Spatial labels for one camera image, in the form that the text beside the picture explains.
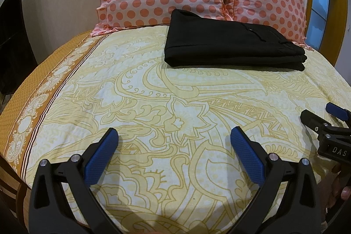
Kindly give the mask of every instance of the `human hand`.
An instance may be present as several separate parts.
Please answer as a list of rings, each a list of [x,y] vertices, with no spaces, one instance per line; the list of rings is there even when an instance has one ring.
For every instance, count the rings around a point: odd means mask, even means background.
[[[341,170],[342,170],[342,165],[340,163],[335,165],[331,170],[334,174],[338,174],[338,176],[335,178],[335,180],[332,183],[332,191],[331,191],[331,194],[329,195],[329,200],[327,204],[328,208],[332,207],[335,204],[339,196],[343,200],[348,200],[351,196],[351,187],[343,188],[343,185],[345,185],[346,182],[343,181],[344,174],[342,174]]]

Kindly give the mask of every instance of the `folded black cloth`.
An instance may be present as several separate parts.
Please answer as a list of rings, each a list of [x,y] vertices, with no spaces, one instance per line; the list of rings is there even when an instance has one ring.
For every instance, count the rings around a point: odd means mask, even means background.
[[[303,71],[305,50],[276,29],[201,18],[175,9],[165,45],[165,62],[175,66],[270,66]]]

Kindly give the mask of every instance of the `yellow paisley bedsheet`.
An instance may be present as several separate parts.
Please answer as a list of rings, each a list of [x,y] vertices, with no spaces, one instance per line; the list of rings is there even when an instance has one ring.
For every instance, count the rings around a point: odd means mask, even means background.
[[[224,233],[257,191],[229,142],[239,125],[267,153],[310,159],[317,181],[332,162],[300,122],[351,87],[318,52],[304,72],[245,67],[178,68],[164,62],[168,26],[87,37],[40,83],[13,126],[4,156],[31,186],[41,159],[83,153],[109,127],[119,146],[96,198],[127,232]],[[284,193],[282,184],[270,215]],[[77,219],[84,222],[67,185]]]

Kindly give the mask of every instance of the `blue window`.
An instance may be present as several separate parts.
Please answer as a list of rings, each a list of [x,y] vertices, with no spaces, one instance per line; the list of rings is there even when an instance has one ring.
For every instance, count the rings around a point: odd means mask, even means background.
[[[321,46],[325,30],[328,6],[329,0],[312,0],[312,12],[306,35],[306,43],[317,50]]]

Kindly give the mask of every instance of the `finger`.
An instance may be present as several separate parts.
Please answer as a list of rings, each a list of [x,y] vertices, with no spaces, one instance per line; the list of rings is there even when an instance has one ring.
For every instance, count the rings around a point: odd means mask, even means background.
[[[340,163],[337,163],[332,169],[331,169],[331,172],[334,173],[334,174],[337,174],[338,172],[341,171],[341,164]]]
[[[337,197],[341,193],[340,175],[338,175],[331,184],[331,189],[334,197]]]
[[[332,194],[330,194],[329,199],[328,199],[328,203],[327,203],[327,208],[333,207],[335,202],[336,202],[336,198],[333,197]]]
[[[343,191],[341,192],[341,198],[343,200],[348,200],[351,195],[351,188],[350,187],[344,187]]]

